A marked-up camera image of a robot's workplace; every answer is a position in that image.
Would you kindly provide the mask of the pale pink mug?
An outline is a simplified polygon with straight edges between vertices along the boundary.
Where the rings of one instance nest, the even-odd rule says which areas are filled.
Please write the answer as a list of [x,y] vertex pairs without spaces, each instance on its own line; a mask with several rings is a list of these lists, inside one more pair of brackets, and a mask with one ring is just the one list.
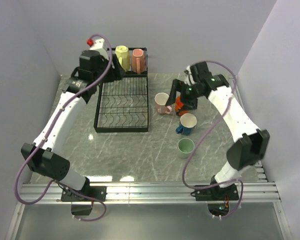
[[165,92],[159,92],[155,95],[154,101],[155,101],[155,107],[156,111],[163,115],[163,114],[171,114],[172,107],[166,106],[166,102],[169,99],[169,95]]

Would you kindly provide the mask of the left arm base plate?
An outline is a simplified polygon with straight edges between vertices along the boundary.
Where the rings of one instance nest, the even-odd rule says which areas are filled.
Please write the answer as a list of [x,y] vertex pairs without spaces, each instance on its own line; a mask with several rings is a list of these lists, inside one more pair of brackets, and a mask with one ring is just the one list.
[[83,191],[78,191],[79,195],[73,193],[69,189],[63,189],[60,201],[61,202],[91,202],[91,198],[93,201],[99,200],[104,202],[106,200],[107,195],[107,187],[106,186],[89,186],[87,189]]

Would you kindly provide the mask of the yellow-green faceted mug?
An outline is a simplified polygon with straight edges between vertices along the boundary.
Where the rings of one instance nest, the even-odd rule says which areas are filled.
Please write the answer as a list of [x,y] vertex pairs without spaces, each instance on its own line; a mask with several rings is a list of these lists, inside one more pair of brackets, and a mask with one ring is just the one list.
[[130,51],[125,45],[119,45],[115,48],[115,55],[119,61],[119,64],[125,72],[130,69]]

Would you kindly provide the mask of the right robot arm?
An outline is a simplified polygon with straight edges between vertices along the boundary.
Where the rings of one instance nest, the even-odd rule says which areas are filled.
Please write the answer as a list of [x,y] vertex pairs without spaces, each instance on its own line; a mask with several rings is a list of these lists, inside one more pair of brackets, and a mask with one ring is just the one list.
[[171,109],[180,92],[180,100],[184,110],[195,110],[198,98],[205,97],[221,114],[233,139],[234,144],[226,153],[226,163],[212,178],[210,194],[216,200],[223,199],[228,188],[240,181],[241,174],[265,156],[270,134],[261,130],[248,117],[233,94],[233,88],[222,75],[192,73],[185,70],[184,80],[175,78],[172,81],[170,93],[165,106]]

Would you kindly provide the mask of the orange mug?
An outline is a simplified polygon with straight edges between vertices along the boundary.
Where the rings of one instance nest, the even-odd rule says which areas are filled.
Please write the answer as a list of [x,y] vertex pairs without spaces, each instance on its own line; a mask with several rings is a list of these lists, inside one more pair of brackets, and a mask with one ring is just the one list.
[[181,97],[178,96],[175,100],[175,114],[179,117],[181,117],[184,114],[189,113],[189,110],[182,110],[182,107],[184,106],[184,104],[181,102]]

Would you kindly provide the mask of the salmon floral mug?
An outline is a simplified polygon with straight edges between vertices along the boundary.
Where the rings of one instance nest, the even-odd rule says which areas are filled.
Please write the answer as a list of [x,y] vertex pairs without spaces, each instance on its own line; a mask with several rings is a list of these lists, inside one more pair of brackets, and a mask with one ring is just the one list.
[[141,48],[136,48],[132,51],[131,70],[138,75],[146,70],[146,56]]

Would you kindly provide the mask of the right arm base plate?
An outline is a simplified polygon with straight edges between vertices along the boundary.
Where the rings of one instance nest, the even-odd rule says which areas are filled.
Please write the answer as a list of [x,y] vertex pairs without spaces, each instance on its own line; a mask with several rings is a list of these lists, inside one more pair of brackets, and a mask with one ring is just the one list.
[[239,194],[237,186],[232,184],[228,187],[221,188],[215,186],[212,188],[206,188],[201,190],[195,190],[190,194],[195,197],[196,201],[237,201],[239,200]]

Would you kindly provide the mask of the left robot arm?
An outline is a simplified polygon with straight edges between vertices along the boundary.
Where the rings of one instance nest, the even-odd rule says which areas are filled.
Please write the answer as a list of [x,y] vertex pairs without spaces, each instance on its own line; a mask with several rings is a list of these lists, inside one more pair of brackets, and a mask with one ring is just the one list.
[[77,116],[97,91],[97,86],[103,82],[121,80],[123,72],[111,50],[84,50],[79,57],[79,66],[65,82],[59,102],[46,126],[32,143],[25,143],[21,148],[25,165],[32,172],[73,189],[72,194],[79,201],[90,197],[90,181],[73,170],[70,162],[60,155],[62,147]]

